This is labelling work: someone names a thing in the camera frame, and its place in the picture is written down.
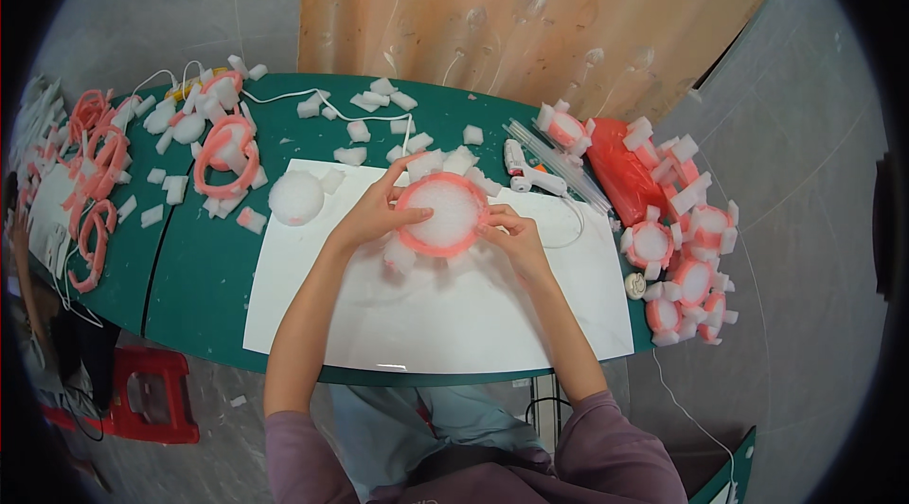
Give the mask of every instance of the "purple shirt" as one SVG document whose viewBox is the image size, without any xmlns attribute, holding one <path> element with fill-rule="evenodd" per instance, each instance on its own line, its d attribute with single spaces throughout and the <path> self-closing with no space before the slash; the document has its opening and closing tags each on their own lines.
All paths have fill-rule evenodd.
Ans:
<svg viewBox="0 0 909 504">
<path fill-rule="evenodd" d="M 268 416 L 266 451 L 278 504 L 358 504 L 341 463 L 308 415 Z M 371 501 L 675 504 L 688 498 L 663 443 L 629 423 L 612 393 L 603 391 L 574 408 L 555 450 L 554 476 L 485 463 Z"/>
</svg>

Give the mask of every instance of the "gray floor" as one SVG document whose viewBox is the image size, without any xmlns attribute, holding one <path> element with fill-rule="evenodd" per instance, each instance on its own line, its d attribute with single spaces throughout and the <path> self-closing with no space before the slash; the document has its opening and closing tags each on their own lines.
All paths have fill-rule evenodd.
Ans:
<svg viewBox="0 0 909 504">
<path fill-rule="evenodd" d="M 106 60 L 133 47 L 141 48 L 142 59 L 157 54 L 158 36 L 170 36 L 175 59 L 196 55 L 184 48 L 194 41 L 199 51 L 223 59 L 234 45 L 255 46 L 246 38 L 247 21 L 260 24 L 263 15 L 251 1 L 203 13 L 211 23 L 205 36 L 190 32 L 192 25 L 182 34 L 169 29 L 172 36 L 155 26 L 145 34 L 116 33 L 116 48 L 87 50 L 96 57 L 91 64 L 78 53 L 98 44 L 108 27 L 96 18 L 72 34 L 75 11 L 64 6 L 38 66 L 63 75 L 64 84 L 70 78 L 91 78 L 93 87 L 133 83 L 131 66 L 127 71 Z M 221 2 L 205 0 L 212 9 Z M 190 7 L 173 9 L 190 16 Z M 289 25 L 248 32 L 289 36 Z M 53 65 L 58 62 L 63 66 Z M 102 76 L 98 67 L 116 69 Z M 140 69 L 134 73 L 147 75 Z M 735 439 L 759 428 L 748 504 L 803 501 L 854 422 L 880 345 L 885 305 L 874 293 L 871 252 L 874 161 L 886 149 L 879 102 L 856 34 L 835 0 L 766 0 L 698 95 L 659 123 L 656 136 L 690 132 L 702 149 L 699 167 L 713 172 L 710 202 L 724 207 L 733 198 L 742 209 L 739 246 L 721 265 L 735 282 L 729 305 L 741 317 L 722 330 L 719 347 L 692 340 L 656 355 L 678 400 L 715 435 Z M 71 436 L 76 450 L 91 453 L 108 476 L 112 501 L 270 501 L 262 377 L 202 360 L 190 366 L 198 445 L 91 444 Z M 608 372 L 634 424 L 671 450 L 709 448 L 672 405 L 650 353 L 614 362 Z M 525 392 L 511 383 L 490 389 L 509 409 L 523 411 Z M 239 395 L 247 403 L 231 407 Z M 330 407 L 324 395 L 318 399 L 315 414 L 330 437 Z"/>
</svg>

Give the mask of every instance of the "person's left hand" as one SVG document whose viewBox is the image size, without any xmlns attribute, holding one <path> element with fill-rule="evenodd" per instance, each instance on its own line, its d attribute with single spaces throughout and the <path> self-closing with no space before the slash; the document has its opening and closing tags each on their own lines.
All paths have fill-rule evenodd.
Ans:
<svg viewBox="0 0 909 504">
<path fill-rule="evenodd" d="M 28 271 L 28 213 L 19 209 L 13 214 L 13 256 L 16 269 Z"/>
<path fill-rule="evenodd" d="M 401 225 L 418 224 L 432 217 L 432 208 L 395 210 L 392 204 L 404 190 L 404 187 L 396 187 L 394 181 L 398 180 L 407 168 L 407 163 L 421 156 L 416 154 L 395 160 L 385 174 L 363 193 L 344 219 L 335 226 L 329 241 L 335 241 L 342 248 L 353 251 Z"/>
</svg>

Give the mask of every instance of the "hand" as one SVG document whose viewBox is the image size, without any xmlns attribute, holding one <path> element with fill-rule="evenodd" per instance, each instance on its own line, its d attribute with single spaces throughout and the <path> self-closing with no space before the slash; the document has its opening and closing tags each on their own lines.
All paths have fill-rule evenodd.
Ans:
<svg viewBox="0 0 909 504">
<path fill-rule="evenodd" d="M 411 155 L 395 160 L 379 180 L 376 180 L 360 200 L 332 230 L 329 239 L 337 242 L 342 248 L 351 251 L 366 242 L 384 236 L 401 225 L 418 224 L 433 215 L 432 208 L 408 208 L 395 210 L 392 202 L 396 201 L 403 187 L 396 187 L 407 163 L 422 155 Z"/>
<path fill-rule="evenodd" d="M 508 231 L 498 229 L 499 225 Z M 543 252 L 543 242 L 532 218 L 518 216 L 507 204 L 494 204 L 489 207 L 486 223 L 478 225 L 476 231 L 480 237 L 506 252 L 518 281 L 528 291 L 541 283 L 554 281 L 549 260 Z"/>
<path fill-rule="evenodd" d="M 28 213 L 24 210 L 17 210 L 13 214 L 13 254 L 16 259 L 17 272 L 28 271 Z"/>
</svg>

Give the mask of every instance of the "light blue pants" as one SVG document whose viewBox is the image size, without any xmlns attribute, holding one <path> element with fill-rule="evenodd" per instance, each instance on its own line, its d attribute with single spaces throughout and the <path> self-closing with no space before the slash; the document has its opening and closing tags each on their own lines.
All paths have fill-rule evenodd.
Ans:
<svg viewBox="0 0 909 504">
<path fill-rule="evenodd" d="M 404 482 L 420 461 L 448 445 L 516 451 L 541 448 L 534 428 L 474 386 L 329 386 L 335 436 L 361 501 L 376 487 Z M 416 412 L 420 400 L 436 436 Z"/>
</svg>

